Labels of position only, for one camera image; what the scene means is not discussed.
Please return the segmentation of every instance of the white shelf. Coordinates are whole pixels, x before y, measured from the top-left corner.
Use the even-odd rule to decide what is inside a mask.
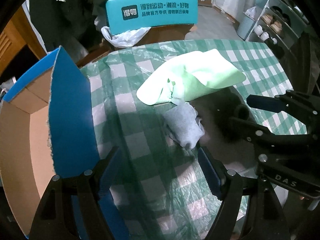
[[[282,3],[284,6],[286,6],[291,12],[292,12],[292,14],[294,14],[295,16],[296,16],[296,18],[304,25],[304,26],[307,26],[307,24],[304,22],[304,20],[302,20],[302,18],[298,15],[298,14],[296,14],[296,12],[290,7],[290,6],[288,6],[284,1],[282,1],[282,0],[278,0],[278,1],[280,1],[280,3]]]
[[[264,41],[258,36],[258,34],[257,33],[255,33],[254,31],[252,32],[252,33],[254,33],[254,35],[256,35],[257,37],[258,37],[258,39],[259,39],[259,42],[263,42],[264,43]]]
[[[264,13],[265,13],[265,11],[266,11],[266,7],[268,6],[268,4],[269,4],[269,0],[267,0],[265,6],[263,7],[263,9],[262,9],[259,17],[258,17],[257,20],[255,21],[255,23],[254,23],[253,27],[251,28],[251,30],[250,30],[247,38],[245,39],[245,41],[249,41],[249,39],[250,39],[250,37],[251,37],[251,34],[254,32],[254,31],[253,31],[254,28],[258,25],[258,21],[259,21],[260,17],[261,17],[262,15],[264,15]]]
[[[284,41],[281,39],[281,37],[280,37],[268,24],[266,24],[261,18],[260,18],[259,20],[261,20],[261,22],[263,23],[263,25],[265,25],[265,26],[273,33],[273,35],[276,36],[276,39],[277,39],[278,41],[280,41],[287,50],[290,50],[290,48],[287,46],[287,44],[284,43]]]
[[[299,36],[295,33],[295,31],[282,19],[281,16],[277,15],[276,12],[274,12],[269,7],[266,7],[266,9],[269,10],[272,14],[276,15],[277,20],[280,21],[282,25],[285,25],[294,34],[296,38],[299,38]]]

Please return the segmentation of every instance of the cabinet door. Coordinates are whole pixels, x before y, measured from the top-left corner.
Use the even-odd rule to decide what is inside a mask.
[[[38,41],[36,34],[33,32],[33,29],[28,21],[28,18],[21,6],[16,11],[16,13],[12,16],[10,21],[19,31],[19,34],[24,39],[29,49],[38,59],[41,59],[47,55],[47,53],[44,51],[44,49],[40,45],[40,42]]]
[[[0,34],[0,75],[24,45],[26,42],[10,20]]]

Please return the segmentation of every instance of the shoe rack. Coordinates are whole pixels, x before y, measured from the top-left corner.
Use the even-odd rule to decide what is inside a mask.
[[[282,13],[274,9],[274,6],[280,8]],[[270,41],[269,43],[266,42],[272,51],[279,50],[278,46],[281,47],[284,52],[290,51],[290,47],[298,40],[308,24],[307,19],[302,16],[302,14],[299,15],[299,11],[297,9],[293,9],[292,6],[293,5],[289,6],[288,0],[267,0],[262,12],[255,21],[253,28],[250,30],[246,41],[264,42],[254,32],[254,29],[260,25],[263,31],[269,34],[270,38],[276,39],[276,45],[272,44],[272,46],[270,46]],[[266,14],[273,17],[273,22],[278,21],[281,24],[281,32],[276,32],[274,28],[271,27],[272,24],[267,24],[262,19],[262,16]],[[282,16],[283,14],[289,17],[289,23],[288,20]]]

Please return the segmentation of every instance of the logo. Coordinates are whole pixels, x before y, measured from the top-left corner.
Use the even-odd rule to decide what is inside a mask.
[[[290,180],[288,180],[288,179],[286,179],[286,178],[282,178],[282,177],[281,177],[280,175],[278,175],[278,174],[276,174],[275,179],[276,179],[276,180],[279,180],[279,181],[281,181],[282,183],[287,184],[287,185],[289,185],[289,186],[291,186],[291,187],[295,187],[295,186],[297,185],[297,182],[295,182],[295,181],[290,181]]]
[[[138,18],[138,7],[136,5],[125,6],[121,8],[124,21]]]

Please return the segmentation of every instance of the plastic table cover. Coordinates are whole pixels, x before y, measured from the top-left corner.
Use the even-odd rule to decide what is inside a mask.
[[[292,86],[264,43],[232,40],[169,41],[110,53],[82,68],[91,83],[92,115],[98,150],[105,158],[112,146],[124,163],[111,193],[132,239],[204,239],[220,201],[211,194],[197,161],[197,150],[184,150],[162,130],[161,114],[172,103],[147,106],[137,89],[163,62],[194,50],[217,49],[247,79],[234,87],[248,95],[274,97]],[[290,115],[251,109],[256,122],[275,134],[304,134]],[[239,216],[245,214],[243,197]]]

